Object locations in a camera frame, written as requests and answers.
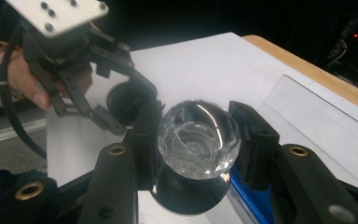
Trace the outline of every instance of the white mounting plate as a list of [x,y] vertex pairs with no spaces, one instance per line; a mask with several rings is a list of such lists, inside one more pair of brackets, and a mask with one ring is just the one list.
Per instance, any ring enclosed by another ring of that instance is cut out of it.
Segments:
[[105,16],[109,8],[104,2],[97,0],[7,0],[29,23],[44,36],[53,38],[66,33],[89,21]]

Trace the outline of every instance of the person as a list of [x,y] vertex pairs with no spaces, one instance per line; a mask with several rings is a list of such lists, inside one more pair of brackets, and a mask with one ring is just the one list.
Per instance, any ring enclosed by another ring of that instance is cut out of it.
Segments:
[[[3,59],[3,56],[4,52],[1,50],[1,60]],[[77,85],[83,92],[86,92],[92,84],[91,72],[92,69],[90,64],[87,63],[82,65],[76,73]],[[20,48],[16,48],[10,57],[10,63],[7,69],[7,80],[14,100],[28,98],[41,109],[47,110],[50,108],[51,101],[48,93],[29,70],[28,63],[24,60],[22,56],[22,49]],[[54,80],[54,83],[56,84],[61,96],[68,97],[68,93],[66,92],[63,84],[59,80]]]

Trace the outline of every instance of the transparent cup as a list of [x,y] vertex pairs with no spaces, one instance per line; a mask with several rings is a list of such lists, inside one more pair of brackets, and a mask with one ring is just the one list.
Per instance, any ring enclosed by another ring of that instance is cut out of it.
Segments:
[[171,108],[158,131],[162,159],[179,175],[211,179],[228,171],[241,145],[237,123],[217,105],[185,101]]

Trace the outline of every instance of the gray floor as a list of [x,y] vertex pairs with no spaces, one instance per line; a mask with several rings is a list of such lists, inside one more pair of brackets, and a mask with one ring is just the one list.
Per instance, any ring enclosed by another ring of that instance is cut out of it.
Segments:
[[[32,122],[45,117],[45,112],[38,108],[19,113],[21,123]],[[0,117],[0,130],[9,128],[11,128],[11,125],[7,118]],[[46,150],[46,128],[30,132],[29,135],[40,147]],[[46,161],[33,153],[17,135],[14,134],[14,137],[0,141],[0,170],[9,170],[12,174],[18,174],[35,168],[46,167],[46,165]]]

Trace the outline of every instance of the black cable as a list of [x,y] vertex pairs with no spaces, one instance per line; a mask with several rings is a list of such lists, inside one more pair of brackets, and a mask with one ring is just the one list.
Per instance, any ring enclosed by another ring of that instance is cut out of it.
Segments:
[[[0,38],[2,34],[2,28],[5,26],[4,24],[4,16],[7,11],[7,4],[5,4],[0,11]],[[2,63],[0,63],[0,96],[3,108],[7,114],[7,119],[10,124],[13,126],[13,130],[19,136],[19,138],[24,142],[34,153],[42,157],[43,159],[47,159],[47,153],[41,147],[39,147],[28,135],[28,133],[23,129],[22,124],[19,121],[17,116],[16,108],[11,100],[10,89],[7,84],[7,68],[10,63],[10,56],[13,52],[13,49],[16,46],[16,43],[21,39],[21,23],[19,22],[16,25],[16,28],[10,37],[7,48],[5,50],[5,56],[3,58]]]

